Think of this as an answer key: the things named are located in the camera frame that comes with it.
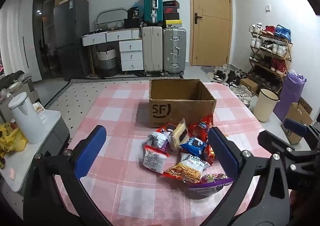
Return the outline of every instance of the teal suitcase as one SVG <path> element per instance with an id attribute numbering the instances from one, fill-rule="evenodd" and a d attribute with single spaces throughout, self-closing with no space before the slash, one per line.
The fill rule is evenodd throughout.
<path id="1" fill-rule="evenodd" d="M 151 24 L 163 22 L 163 0 L 144 0 L 144 21 Z"/>

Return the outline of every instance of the refrigerator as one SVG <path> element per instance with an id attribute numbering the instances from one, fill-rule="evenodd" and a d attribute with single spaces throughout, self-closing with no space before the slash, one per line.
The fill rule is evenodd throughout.
<path id="1" fill-rule="evenodd" d="M 89 50 L 81 37 L 90 32 L 89 3 L 70 0 L 54 8 L 58 57 L 65 80 L 85 79 L 90 74 Z"/>

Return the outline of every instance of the silver suitcase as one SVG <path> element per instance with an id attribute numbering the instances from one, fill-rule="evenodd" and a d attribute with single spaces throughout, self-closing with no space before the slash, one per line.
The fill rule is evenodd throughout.
<path id="1" fill-rule="evenodd" d="M 163 70 L 162 27 L 142 28 L 144 71 Z"/>
<path id="2" fill-rule="evenodd" d="M 182 28 L 163 29 L 164 74 L 184 74 L 186 66 L 186 30 Z"/>

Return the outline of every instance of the small cardboard box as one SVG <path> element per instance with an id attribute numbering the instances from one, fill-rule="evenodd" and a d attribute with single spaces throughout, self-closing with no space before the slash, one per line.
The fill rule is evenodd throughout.
<path id="1" fill-rule="evenodd" d="M 243 86 L 246 86 L 249 89 L 249 91 L 252 93 L 252 96 L 256 94 L 258 84 L 255 83 L 254 81 L 250 79 L 241 79 L 240 84 Z"/>
<path id="2" fill-rule="evenodd" d="M 310 125 L 312 123 L 312 119 L 309 116 L 309 114 L 305 111 L 305 109 L 298 103 L 292 103 L 287 115 L 285 116 L 284 120 L 290 118 L 294 121 L 297 121 L 299 123 Z M 290 144 L 298 144 L 302 137 L 298 136 L 297 134 L 291 132 L 288 129 L 285 129 L 283 126 L 283 122 L 281 124 L 281 128 L 283 129 L 285 135 L 287 136 Z"/>
<path id="3" fill-rule="evenodd" d="M 152 127 L 167 123 L 187 124 L 213 113 L 217 101 L 198 79 L 160 79 L 150 81 L 149 115 Z"/>

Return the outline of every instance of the purple bag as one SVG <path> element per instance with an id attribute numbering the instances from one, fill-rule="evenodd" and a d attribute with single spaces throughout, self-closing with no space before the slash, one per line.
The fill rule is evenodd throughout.
<path id="1" fill-rule="evenodd" d="M 301 74 L 296 74 L 295 71 L 290 71 L 286 79 L 283 81 L 283 87 L 280 94 L 280 102 L 278 102 L 273 110 L 277 117 L 284 120 L 292 102 L 298 102 L 304 87 L 307 82 Z"/>

